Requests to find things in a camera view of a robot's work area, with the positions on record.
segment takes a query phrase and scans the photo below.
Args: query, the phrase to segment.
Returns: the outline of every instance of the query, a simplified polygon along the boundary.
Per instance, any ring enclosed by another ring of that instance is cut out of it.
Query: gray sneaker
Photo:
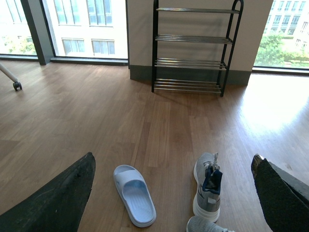
[[[235,232],[224,229],[211,221],[200,217],[193,216],[187,223],[187,232]]]
[[[220,214],[220,189],[222,172],[217,164],[218,153],[203,153],[194,166],[197,193],[193,200],[193,212],[210,222],[216,222]]]

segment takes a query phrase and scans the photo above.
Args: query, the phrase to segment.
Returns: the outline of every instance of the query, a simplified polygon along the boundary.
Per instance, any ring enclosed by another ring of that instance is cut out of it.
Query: sunlight
[[[241,106],[244,119],[257,132],[279,131],[283,125],[293,122],[309,100],[309,78],[272,76],[269,83],[269,77],[252,76]],[[255,78],[265,81],[255,82]]]

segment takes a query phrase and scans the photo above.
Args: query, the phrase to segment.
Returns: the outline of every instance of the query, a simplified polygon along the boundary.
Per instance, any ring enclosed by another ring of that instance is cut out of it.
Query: slide sandal
[[[117,191],[134,225],[147,227],[156,218],[155,206],[144,178],[135,168],[120,165],[114,171]]]

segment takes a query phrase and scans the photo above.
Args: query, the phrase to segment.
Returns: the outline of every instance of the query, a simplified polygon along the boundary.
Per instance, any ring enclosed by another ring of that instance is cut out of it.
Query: sneaker sole
[[[198,194],[197,162],[195,163],[195,166],[194,166],[193,175],[194,175],[195,180],[197,181],[197,193],[195,194],[195,197],[193,200],[193,213],[194,215],[204,217],[211,222],[216,222],[220,215],[220,207],[215,212],[208,212],[202,209],[201,207],[199,207],[197,203],[197,194]]]
[[[186,229],[185,229],[186,232],[189,232],[189,231],[188,231],[188,225],[189,225],[189,222],[190,222],[191,219],[192,219],[192,217],[191,217],[191,218],[188,220],[188,222],[187,222],[187,226],[186,226]]]

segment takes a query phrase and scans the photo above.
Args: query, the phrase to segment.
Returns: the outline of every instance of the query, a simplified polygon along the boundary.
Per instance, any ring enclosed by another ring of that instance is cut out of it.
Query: glass window
[[[282,25],[288,25],[289,21],[290,21],[291,16],[290,15],[286,15],[283,19]]]
[[[111,0],[87,0],[90,25],[112,24]]]
[[[294,4],[293,4],[293,7],[292,7],[292,11],[295,11],[297,6],[298,6],[298,2],[295,1]]]
[[[0,6],[0,53],[36,55],[20,0],[4,0]]]
[[[273,10],[275,8],[276,5],[276,1],[273,1],[272,5],[271,5],[271,10]]]
[[[298,11],[301,2],[290,2],[283,7],[292,10],[291,14],[277,12],[265,26],[255,66],[309,70],[308,6],[302,3],[304,9]]]
[[[125,0],[42,2],[56,56],[128,58]],[[118,23],[111,27],[112,14]]]
[[[298,10],[299,10],[299,11],[303,11],[303,9],[304,9],[304,7],[305,7],[305,4],[306,4],[306,2],[305,2],[305,1],[302,1]]]
[[[284,1],[280,1],[279,6],[278,6],[278,11],[282,10]]]
[[[281,15],[276,15],[273,25],[278,25],[281,19]]]
[[[305,30],[308,26],[308,22],[304,22],[303,26],[302,26],[302,30]]]
[[[6,0],[14,23],[27,23],[20,0]]]
[[[79,25],[77,0],[54,0],[59,24]]]
[[[85,52],[83,40],[63,39],[62,41],[66,55],[70,55],[70,53]]]
[[[297,15],[294,16],[293,19],[292,19],[291,25],[297,25],[297,23],[298,23],[298,21],[299,21],[299,17],[300,17],[300,16],[297,16]]]
[[[293,35],[294,34],[295,29],[289,29],[288,30],[288,35]]]
[[[270,22],[270,19],[271,19],[271,15],[270,15],[270,16],[268,16],[268,19],[267,19],[267,22],[266,22],[266,24],[269,24],[269,22]]]
[[[93,40],[92,46],[93,46],[93,52],[94,52],[95,55],[99,55],[99,54],[113,55],[113,54],[115,54],[114,41]]]
[[[290,9],[291,1],[287,1],[284,11],[288,11]]]

